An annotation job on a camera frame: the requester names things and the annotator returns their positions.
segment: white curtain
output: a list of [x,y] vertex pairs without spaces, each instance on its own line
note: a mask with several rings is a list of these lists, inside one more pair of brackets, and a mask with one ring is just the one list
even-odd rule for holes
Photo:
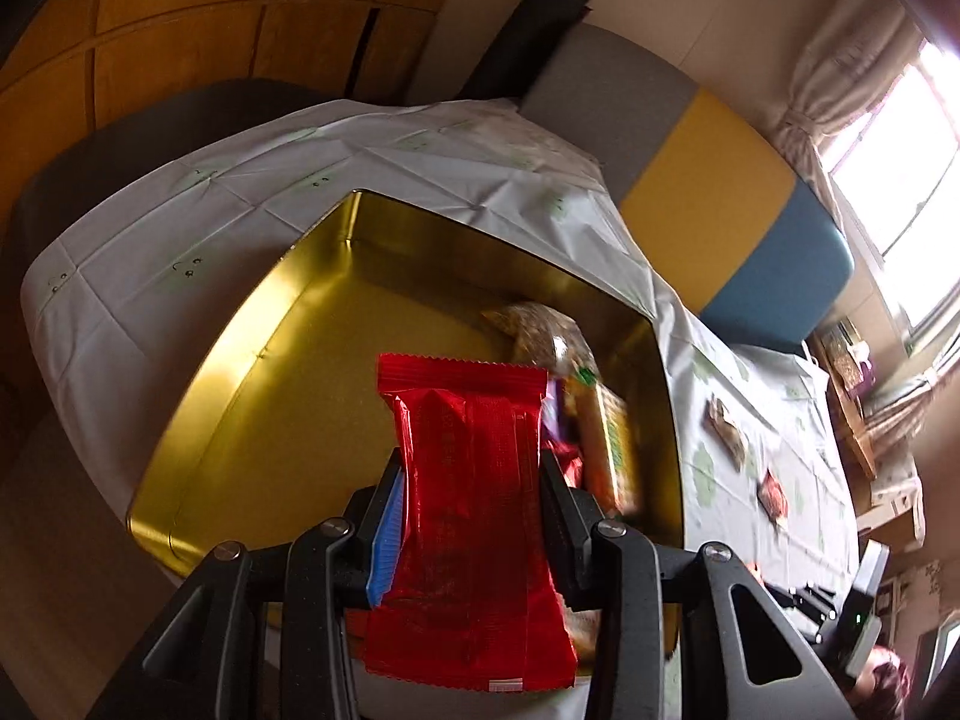
[[960,372],[960,329],[940,350],[933,365],[904,384],[881,389],[864,403],[864,422],[877,457],[901,442],[910,442],[923,428],[923,419],[934,399]]
[[817,146],[880,103],[922,44],[900,0],[838,0],[800,55],[789,108],[770,140],[841,230]]

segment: table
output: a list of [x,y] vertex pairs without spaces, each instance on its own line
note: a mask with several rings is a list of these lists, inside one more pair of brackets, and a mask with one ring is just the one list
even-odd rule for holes
[[[846,591],[856,524],[827,376],[793,355],[720,341],[650,268],[596,162],[502,101],[337,100],[299,111],[143,176],[35,259],[21,293],[32,349],[80,461],[119,517],[220,328],[358,187],[500,237],[649,317],[675,421],[685,546],[726,541],[777,584]],[[704,424],[714,395],[750,440],[744,469]],[[768,469],[791,498],[786,530],[757,503]]]

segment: blue gripper pad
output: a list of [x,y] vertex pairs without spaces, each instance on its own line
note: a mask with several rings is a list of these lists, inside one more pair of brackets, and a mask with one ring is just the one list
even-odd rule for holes
[[394,486],[383,509],[383,517],[373,537],[373,558],[370,566],[370,579],[367,580],[367,600],[370,608],[378,607],[384,594],[394,583],[397,559],[400,557],[400,543],[403,541],[403,490],[405,477],[403,471],[397,474]]

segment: red packet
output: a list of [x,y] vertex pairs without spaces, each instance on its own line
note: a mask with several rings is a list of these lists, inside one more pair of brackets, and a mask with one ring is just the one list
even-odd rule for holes
[[447,688],[573,684],[539,514],[546,371],[381,355],[406,470],[403,544],[368,671]]
[[760,498],[760,503],[766,509],[767,517],[770,517],[779,527],[786,527],[786,515],[789,511],[786,493],[779,479],[771,474],[769,469],[763,481],[757,485],[757,498]]
[[557,458],[557,464],[560,466],[560,473],[566,480],[566,485],[571,488],[579,488],[584,480],[584,461],[580,457],[580,447],[574,443],[555,442],[549,440],[544,442],[553,450]]

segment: blue cushion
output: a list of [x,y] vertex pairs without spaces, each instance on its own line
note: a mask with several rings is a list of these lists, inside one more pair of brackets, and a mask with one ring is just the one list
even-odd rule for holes
[[726,343],[795,351],[853,274],[853,255],[800,179],[757,248],[700,319]]

